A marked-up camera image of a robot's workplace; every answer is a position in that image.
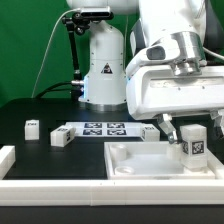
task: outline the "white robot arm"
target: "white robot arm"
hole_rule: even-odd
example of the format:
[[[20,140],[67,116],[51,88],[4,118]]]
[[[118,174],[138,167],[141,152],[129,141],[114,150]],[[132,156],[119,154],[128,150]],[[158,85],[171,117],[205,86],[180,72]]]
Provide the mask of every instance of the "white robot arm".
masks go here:
[[[138,1],[67,0],[67,3],[72,9],[79,8],[72,16],[76,33],[82,35],[87,29],[90,31],[90,70],[83,80],[84,94],[79,97],[80,105],[98,111],[126,108],[124,38],[118,29],[100,18],[107,12],[133,13]]]
[[[171,143],[177,141],[172,116],[212,115],[224,108],[224,67],[205,67],[204,2],[139,0],[140,19],[131,34],[129,113],[137,120],[157,118]],[[220,120],[221,113],[215,114]]]

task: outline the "white tray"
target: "white tray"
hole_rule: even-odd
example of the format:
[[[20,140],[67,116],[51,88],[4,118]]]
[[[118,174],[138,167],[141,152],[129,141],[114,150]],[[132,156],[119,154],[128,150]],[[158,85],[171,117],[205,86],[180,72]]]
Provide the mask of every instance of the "white tray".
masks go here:
[[[215,179],[210,168],[191,172],[179,161],[167,158],[168,142],[106,142],[105,162],[108,179]],[[126,158],[117,160],[113,148],[126,148]]]

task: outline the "white cable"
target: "white cable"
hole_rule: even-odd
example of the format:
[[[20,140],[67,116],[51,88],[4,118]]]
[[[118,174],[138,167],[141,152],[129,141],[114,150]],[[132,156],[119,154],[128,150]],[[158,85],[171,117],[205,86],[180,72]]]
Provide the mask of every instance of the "white cable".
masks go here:
[[[216,53],[214,53],[214,52],[208,50],[208,49],[205,48],[205,47],[203,47],[203,49],[204,49],[204,51],[205,51],[206,53],[208,53],[208,54],[210,54],[210,55],[212,55],[212,56],[214,56],[214,57],[216,57],[216,58],[219,58],[219,59],[221,59],[221,60],[224,61],[224,56],[222,56],[222,55],[220,55],[220,54],[216,54]]]
[[[52,42],[53,36],[54,36],[54,34],[55,34],[55,31],[56,31],[56,28],[57,28],[59,22],[61,21],[61,19],[62,19],[66,14],[68,14],[68,13],[70,13],[70,12],[76,12],[76,11],[79,11],[79,10],[80,10],[80,9],[77,8],[77,9],[72,9],[72,10],[68,10],[68,11],[64,12],[64,13],[59,17],[59,19],[57,20],[57,22],[55,23],[54,28],[53,28],[53,30],[52,30],[52,32],[51,32],[50,39],[49,39],[49,41],[48,41],[47,48],[46,48],[46,50],[45,50],[45,54],[44,54],[44,58],[43,58],[43,60],[42,60],[42,64],[41,64],[40,70],[39,70],[38,75],[37,75],[37,78],[36,78],[36,82],[35,82],[35,85],[34,85],[34,88],[33,88],[32,98],[34,98],[34,94],[35,94],[35,91],[36,91],[36,88],[37,88],[37,83],[39,82],[39,78],[40,78],[40,75],[41,75],[42,70],[43,70],[43,68],[44,68],[44,64],[45,64],[45,61],[46,61],[46,58],[47,58],[47,55],[48,55],[48,52],[49,52],[49,49],[50,49],[50,46],[51,46],[51,42]]]

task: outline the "green backdrop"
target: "green backdrop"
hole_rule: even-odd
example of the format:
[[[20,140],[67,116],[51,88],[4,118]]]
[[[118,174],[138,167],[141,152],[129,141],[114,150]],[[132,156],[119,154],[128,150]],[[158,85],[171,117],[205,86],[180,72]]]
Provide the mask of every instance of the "green backdrop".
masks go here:
[[[212,0],[224,25],[224,1]],[[44,52],[59,16],[69,10],[65,0],[1,0],[0,1],[0,106],[22,97],[31,97]],[[128,17],[128,30],[137,15]],[[125,33],[127,17],[115,16],[110,22]],[[88,34],[77,37],[80,68],[89,69]],[[129,41],[127,60],[130,60]],[[50,48],[37,92],[73,77],[71,53],[66,28],[60,24]],[[48,97],[70,97],[69,92],[48,94]]]

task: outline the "black table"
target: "black table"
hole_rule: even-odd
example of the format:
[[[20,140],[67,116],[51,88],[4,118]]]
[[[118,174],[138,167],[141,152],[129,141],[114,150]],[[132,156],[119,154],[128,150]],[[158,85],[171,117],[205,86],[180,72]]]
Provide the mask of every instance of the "black table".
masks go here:
[[[25,141],[26,120],[40,120],[40,140]],[[93,112],[68,99],[18,99],[0,108],[0,144],[16,146],[16,163],[7,180],[107,179],[103,143],[140,138],[75,138],[65,148],[50,146],[50,132],[67,121],[134,122],[127,111]],[[223,141],[212,140],[209,116],[173,120],[176,127],[197,123],[208,129],[208,148],[224,159]],[[224,206],[68,206],[0,207],[0,223],[222,223]]]

